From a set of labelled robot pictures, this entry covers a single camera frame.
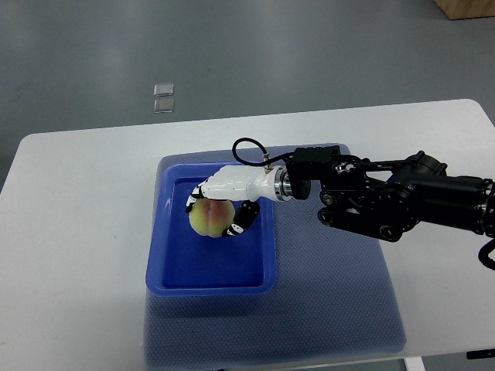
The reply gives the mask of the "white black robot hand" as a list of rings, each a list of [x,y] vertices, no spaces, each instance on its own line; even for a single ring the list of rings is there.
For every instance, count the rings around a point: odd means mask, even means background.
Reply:
[[[231,201],[234,219],[221,237],[235,237],[246,232],[256,220],[261,198],[275,202],[292,198],[285,167],[277,165],[266,170],[246,165],[225,165],[193,189],[186,202],[186,213],[189,215],[200,199]]]

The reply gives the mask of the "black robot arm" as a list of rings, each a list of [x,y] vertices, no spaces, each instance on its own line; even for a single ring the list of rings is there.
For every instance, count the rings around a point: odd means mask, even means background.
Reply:
[[[297,148],[284,162],[295,199],[307,199],[319,182],[324,225],[388,242],[420,222],[494,237],[494,181],[449,176],[445,163],[423,151],[372,162],[336,146]]]

